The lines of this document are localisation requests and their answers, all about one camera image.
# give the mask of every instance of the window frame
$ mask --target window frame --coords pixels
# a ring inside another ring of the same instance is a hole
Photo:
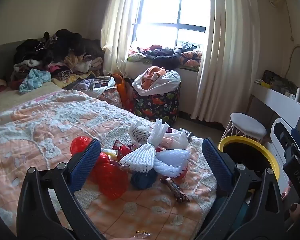
[[[178,35],[179,35],[179,29],[184,29],[184,30],[190,30],[190,31],[199,31],[199,32],[206,32],[206,27],[202,26],[197,26],[197,25],[190,25],[190,24],[181,24],[180,23],[180,13],[181,13],[181,2],[179,2],[179,10],[178,10],[178,18],[177,18],[177,23],[149,23],[148,25],[156,25],[156,26],[167,26],[167,27],[176,27],[177,28],[177,37],[175,40],[174,46],[177,46],[178,43]],[[143,7],[144,0],[140,0],[140,3],[138,5],[137,9],[137,16],[135,23],[133,23],[133,33],[132,33],[132,41],[136,40],[136,34],[137,34],[137,27],[141,25],[141,13],[142,13],[142,7]]]

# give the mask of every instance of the trash bin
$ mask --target trash bin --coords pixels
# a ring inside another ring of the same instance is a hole
[[[243,163],[249,170],[255,171],[258,177],[267,168],[274,171],[278,180],[280,169],[274,156],[256,141],[242,136],[228,136],[218,145],[221,152],[227,153],[235,163]]]
[[[153,122],[162,119],[162,122],[172,125],[179,113],[180,86],[181,82],[174,91],[151,96],[141,96],[133,88],[134,114]]]

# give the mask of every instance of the round cushion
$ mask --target round cushion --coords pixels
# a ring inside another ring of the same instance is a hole
[[[233,113],[230,118],[233,126],[248,136],[260,140],[267,134],[266,128],[251,116]]]

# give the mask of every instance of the orange floral blanket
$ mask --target orange floral blanket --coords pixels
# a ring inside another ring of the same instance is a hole
[[[129,144],[128,129],[137,120],[154,125],[76,90],[59,91],[1,113],[0,217],[16,232],[18,198],[29,167],[46,170],[67,162],[71,141],[77,136],[96,138],[103,147],[112,147],[117,139]],[[192,240],[216,197],[216,180],[201,148],[202,139],[193,137],[188,147],[188,172],[178,182],[191,199],[189,203],[177,203],[159,178],[150,189],[130,187],[115,201],[90,182],[75,196],[108,239],[132,237],[144,230],[152,233],[153,240]],[[61,223],[69,228],[54,190],[50,190],[50,196]]]

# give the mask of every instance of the curtain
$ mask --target curtain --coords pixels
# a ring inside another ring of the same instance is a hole
[[[105,74],[124,76],[132,40],[133,0],[109,0],[101,29]]]
[[[207,35],[191,118],[226,127],[231,113],[245,110],[258,68],[257,0],[211,0]]]

